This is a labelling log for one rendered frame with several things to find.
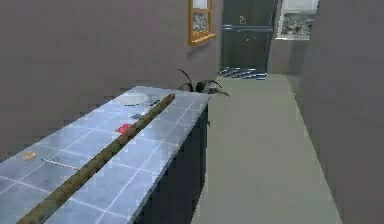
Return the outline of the long brown rod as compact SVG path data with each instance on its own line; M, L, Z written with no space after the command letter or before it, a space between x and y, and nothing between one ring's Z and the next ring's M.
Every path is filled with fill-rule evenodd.
M45 199L33 207L16 224L43 224L56 212L74 193L76 193L89 179L99 172L121 149L127 145L140 131L158 116L174 99L174 93L168 94L150 110L139 117L125 132L105 147L100 153L90 159L74 175L57 187Z

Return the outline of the dark house plant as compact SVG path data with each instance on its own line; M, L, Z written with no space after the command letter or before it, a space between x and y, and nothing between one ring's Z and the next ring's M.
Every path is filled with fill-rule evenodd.
M184 70L177 68L177 71L183 73L187 78L187 82L178 87L178 90L229 96L229 94L226 91L223 91L222 86L215 80L201 80L193 84L190 76Z

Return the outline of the pale grey flat dish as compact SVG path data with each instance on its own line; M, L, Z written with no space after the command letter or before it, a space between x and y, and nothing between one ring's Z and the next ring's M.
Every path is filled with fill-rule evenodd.
M144 93L126 93L117 97L114 102L124 106L135 106L146 102L149 96Z

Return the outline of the white framed window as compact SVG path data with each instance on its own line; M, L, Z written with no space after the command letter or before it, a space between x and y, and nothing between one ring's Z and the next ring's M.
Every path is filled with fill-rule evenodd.
M319 0L282 0L276 38L309 40Z

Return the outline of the grey tiled kitchen counter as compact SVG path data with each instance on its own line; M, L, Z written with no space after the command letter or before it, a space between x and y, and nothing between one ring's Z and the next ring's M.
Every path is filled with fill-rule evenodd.
M118 138L167 89L136 86L149 99L113 99L0 163L0 224L16 224ZM190 224L205 175L209 95L176 98L44 224ZM26 152L37 157L24 161Z

